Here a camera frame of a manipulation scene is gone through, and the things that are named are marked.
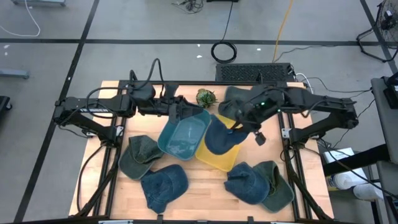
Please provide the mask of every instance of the denim cap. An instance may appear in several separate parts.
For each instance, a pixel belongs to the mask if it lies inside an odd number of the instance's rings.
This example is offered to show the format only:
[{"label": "denim cap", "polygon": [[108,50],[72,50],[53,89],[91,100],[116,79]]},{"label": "denim cap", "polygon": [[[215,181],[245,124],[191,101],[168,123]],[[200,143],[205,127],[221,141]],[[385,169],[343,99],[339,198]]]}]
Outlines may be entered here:
[{"label": "denim cap", "polygon": [[235,112],[247,100],[249,90],[229,86],[225,91],[224,101],[218,105],[218,113],[236,121]]},{"label": "denim cap", "polygon": [[280,175],[279,168],[274,161],[260,162],[253,169],[270,183],[268,196],[261,202],[268,211],[277,213],[292,202],[293,190]]},{"label": "denim cap", "polygon": [[182,167],[174,164],[157,172],[148,171],[141,179],[141,186],[148,208],[160,214],[166,210],[167,203],[187,191],[188,178]]},{"label": "denim cap", "polygon": [[211,123],[205,134],[205,144],[210,152],[222,155],[243,142],[249,133],[228,129],[217,116],[211,115]]},{"label": "denim cap", "polygon": [[150,137],[134,136],[119,160],[120,170],[133,180],[140,179],[163,156],[157,142]]},{"label": "denim cap", "polygon": [[255,205],[261,203],[269,192],[268,180],[254,171],[247,163],[236,165],[227,173],[225,189],[242,201]]}]

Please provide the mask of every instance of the gray floor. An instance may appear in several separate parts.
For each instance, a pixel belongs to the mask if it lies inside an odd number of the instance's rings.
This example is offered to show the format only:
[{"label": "gray floor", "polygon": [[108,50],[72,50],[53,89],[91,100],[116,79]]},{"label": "gray floor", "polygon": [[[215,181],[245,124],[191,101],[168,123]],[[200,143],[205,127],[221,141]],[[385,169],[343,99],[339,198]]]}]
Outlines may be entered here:
[{"label": "gray floor", "polygon": [[[202,12],[186,15],[170,5],[173,0],[100,0],[89,39],[219,39],[228,18],[228,2],[205,3]],[[43,39],[79,39],[93,0],[68,0],[67,7],[34,5],[31,9]],[[367,0],[376,16],[378,0]],[[227,39],[275,40],[288,0],[241,0],[233,7]],[[35,34],[26,9],[0,2],[0,25],[19,34]],[[355,0],[295,1],[282,40],[355,40],[370,28],[362,5]],[[0,38],[14,38],[0,30]],[[366,37],[376,41],[374,34]],[[2,44],[0,67],[26,69],[28,80],[0,78],[0,95],[12,98],[14,109],[0,125],[0,223],[12,222],[50,123],[53,105],[68,73],[77,44]],[[279,52],[294,45],[280,45]],[[211,45],[202,44],[85,44],[68,96],[83,97],[102,80],[127,79],[130,69],[146,78],[154,58],[162,61],[166,80],[214,80],[216,62]],[[270,62],[273,45],[237,45],[235,63]],[[380,47],[366,47],[383,56]],[[216,51],[228,57],[230,49]],[[296,72],[320,77],[335,90],[364,90],[370,79],[391,75],[386,63],[363,55],[359,47],[322,47],[295,51],[279,62],[290,62]],[[153,80],[159,79],[156,72]],[[311,80],[317,94],[327,92]],[[371,93],[356,98],[357,111],[373,99]],[[324,117],[315,113],[314,120]],[[363,151],[384,142],[375,105],[360,117],[339,147]],[[330,131],[325,139],[337,142],[344,130]],[[85,140],[56,129],[30,201],[25,221],[68,215],[81,164]],[[331,197],[335,217],[346,222],[373,223],[370,204],[339,195]]]}]

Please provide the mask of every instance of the succulent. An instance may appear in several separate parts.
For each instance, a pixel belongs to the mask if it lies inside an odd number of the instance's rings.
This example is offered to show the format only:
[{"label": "succulent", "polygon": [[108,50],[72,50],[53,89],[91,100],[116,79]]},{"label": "succulent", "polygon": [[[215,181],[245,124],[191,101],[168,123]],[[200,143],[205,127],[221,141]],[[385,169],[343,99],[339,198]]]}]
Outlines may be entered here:
[{"label": "succulent", "polygon": [[213,103],[217,102],[216,95],[214,95],[214,92],[210,90],[199,89],[197,94],[197,102],[199,106],[208,108],[213,105]]}]

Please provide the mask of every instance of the wooden tabletop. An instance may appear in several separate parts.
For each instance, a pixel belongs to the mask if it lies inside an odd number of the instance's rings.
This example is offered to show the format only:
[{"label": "wooden tabletop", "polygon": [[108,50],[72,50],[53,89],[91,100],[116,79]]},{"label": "wooden tabletop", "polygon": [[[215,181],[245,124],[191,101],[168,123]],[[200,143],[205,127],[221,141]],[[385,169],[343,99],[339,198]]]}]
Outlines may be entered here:
[{"label": "wooden tabletop", "polygon": [[[302,83],[288,83],[289,86],[303,87]],[[117,86],[118,81],[104,81],[102,86]],[[249,89],[250,86],[237,86],[239,88]],[[180,85],[176,95],[183,95],[188,101],[196,102],[197,90],[206,88],[214,91],[218,102],[223,101],[227,86],[192,86]],[[159,94],[160,86],[155,86]],[[111,98],[116,94],[116,90],[102,90],[99,93],[100,98]],[[218,104],[209,109],[210,113],[217,114]],[[94,118],[102,125],[110,125],[110,120]],[[136,114],[133,118],[127,120],[126,132],[124,134],[122,153],[128,145],[128,138],[146,134],[154,140],[157,140],[160,132],[168,120],[167,116],[156,117],[151,115],[141,116]],[[284,118],[285,126],[288,127],[287,116]],[[304,128],[312,123],[310,117],[303,118],[299,114],[294,115],[296,128]],[[249,134],[248,138],[241,143],[241,149],[237,156],[235,164],[246,161],[250,166],[254,166],[263,161],[275,161],[279,166],[281,175],[287,179],[285,163],[281,161],[279,155],[282,151],[282,139],[280,136],[278,117],[273,116],[262,123],[262,133],[267,138],[264,145],[258,146],[254,140],[254,135]],[[100,142],[98,138],[89,139],[85,149],[83,162],[98,148]],[[318,151],[317,143],[309,140],[306,147]],[[303,171],[307,189],[312,197],[327,215],[333,217],[333,211],[330,203],[328,190],[321,159],[315,153],[309,151],[300,151],[302,158]],[[87,165],[82,178],[81,205],[92,196],[98,186],[101,166],[103,163],[104,149],[98,153]],[[189,187],[188,190],[178,199],[167,205],[163,213],[164,220],[220,220],[220,221],[245,221],[248,216],[254,217],[255,221],[294,221],[291,203],[278,213],[269,213],[260,205],[249,205],[237,199],[234,195],[227,192],[224,188],[226,172],[209,166],[196,158],[190,161],[181,161],[168,154],[165,154],[151,168],[159,170],[171,164],[179,164],[187,173]],[[108,196],[108,190],[103,193],[103,201]],[[296,188],[298,208],[300,216],[305,218],[302,196]],[[105,210],[105,203],[102,203],[100,214]],[[70,214],[76,214],[76,191],[73,197]],[[131,180],[118,171],[114,200],[111,212],[111,218],[114,219],[143,219],[155,220],[157,214],[147,208],[144,193],[139,181]]]}]

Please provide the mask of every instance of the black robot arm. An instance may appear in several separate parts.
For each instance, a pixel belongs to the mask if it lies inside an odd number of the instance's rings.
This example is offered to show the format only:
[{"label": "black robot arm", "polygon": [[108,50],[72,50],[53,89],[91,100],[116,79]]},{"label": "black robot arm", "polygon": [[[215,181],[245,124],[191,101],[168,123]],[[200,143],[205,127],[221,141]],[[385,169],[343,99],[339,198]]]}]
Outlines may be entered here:
[{"label": "black robot arm", "polygon": [[237,110],[234,130],[246,133],[254,132],[259,145],[265,143],[265,137],[259,132],[261,123],[278,112],[301,113],[307,117],[311,111],[329,112],[329,116],[319,122],[299,129],[284,129],[285,138],[292,145],[302,147],[310,137],[323,137],[333,128],[352,129],[358,125],[358,117],[354,108],[355,101],[349,98],[334,98],[314,95],[303,88],[287,87],[286,83],[274,86],[258,85],[252,87],[248,100]]},{"label": "black robot arm", "polygon": [[174,96],[178,85],[166,84],[165,93],[155,98],[156,92],[150,83],[143,86],[142,82],[134,82],[127,93],[117,95],[110,99],[100,98],[75,98],[68,97],[55,103],[53,121],[60,126],[75,125],[81,128],[82,133],[87,136],[98,136],[100,141],[116,146],[117,138],[122,126],[103,126],[83,113],[112,113],[113,116],[131,118],[136,110],[142,115],[154,114],[157,116],[169,116],[172,123],[203,111],[198,105],[189,103],[183,96]]}]

